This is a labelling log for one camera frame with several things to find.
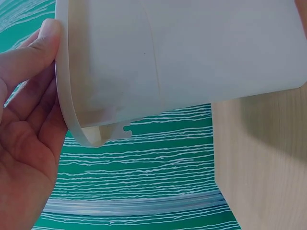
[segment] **wooden surface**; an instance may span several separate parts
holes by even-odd
[[[212,108],[215,179],[242,230],[306,230],[307,84]]]

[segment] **transparent tubing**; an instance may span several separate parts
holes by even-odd
[[[49,199],[44,212],[88,216],[134,216],[188,211],[226,204],[219,190],[167,198],[126,200]]]

